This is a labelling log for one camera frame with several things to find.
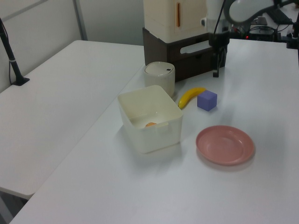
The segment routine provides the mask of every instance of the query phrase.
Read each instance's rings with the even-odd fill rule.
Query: gray floor
[[[0,191],[0,224],[10,223],[26,202],[26,199]]]

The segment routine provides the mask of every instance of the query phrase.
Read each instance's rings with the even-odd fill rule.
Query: white table
[[[217,107],[206,112],[193,99],[183,110],[181,142],[150,154],[131,147],[115,99],[12,224],[297,223],[297,51],[231,40],[220,77],[181,81],[177,96],[195,86],[217,93]],[[122,92],[141,87],[142,70]],[[232,167],[202,158],[195,138],[213,125],[248,133],[254,157]]]
[[[144,65],[143,47],[75,41],[0,94],[0,190],[29,199]]]

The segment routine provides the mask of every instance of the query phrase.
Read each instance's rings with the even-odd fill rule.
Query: white wall
[[[143,0],[80,0],[89,41],[143,45]]]
[[[71,42],[81,39],[72,0],[47,0],[4,21],[4,25],[23,76]],[[8,57],[0,42],[0,92],[7,87]]]

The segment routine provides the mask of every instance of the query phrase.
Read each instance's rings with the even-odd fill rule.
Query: black cable
[[[275,31],[275,29],[274,29],[274,28],[272,28],[272,27],[268,27],[268,26],[258,26],[258,27],[253,27],[253,28],[251,28],[249,31],[252,31],[252,30],[257,30],[257,29],[263,29],[263,30],[272,29],[272,30],[274,30],[274,31]]]
[[[292,19],[289,19],[290,21],[292,21]],[[292,21],[293,22],[293,21]],[[276,28],[276,30],[278,30],[278,27],[280,26],[281,24],[279,24],[278,26],[277,26],[277,28]],[[292,24],[292,25],[294,25],[294,23]],[[290,26],[290,24],[288,24],[288,26]]]
[[[10,83],[10,85],[12,85],[11,79],[10,79],[10,62],[9,62],[9,69],[8,69],[8,77],[9,77],[9,83]]]
[[[287,25],[285,28],[283,28],[283,29],[281,29],[281,30],[278,30],[277,32],[281,32],[281,31],[287,29],[289,26],[290,26],[290,25]]]
[[[219,23],[219,21],[220,21],[220,17],[221,17],[223,8],[224,8],[225,1],[226,1],[226,0],[223,1],[223,4],[222,4],[222,6],[221,6],[220,14],[219,14],[219,17],[218,17],[218,20],[217,20],[217,23],[216,23],[216,26],[215,26],[215,30],[214,30],[214,35],[215,35],[215,33],[216,33],[216,29],[217,29],[217,27],[218,27],[218,23]]]

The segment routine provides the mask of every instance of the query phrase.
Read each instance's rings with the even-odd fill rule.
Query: blue block
[[[206,111],[210,111],[217,105],[217,94],[211,91],[204,91],[197,96],[197,106]]]

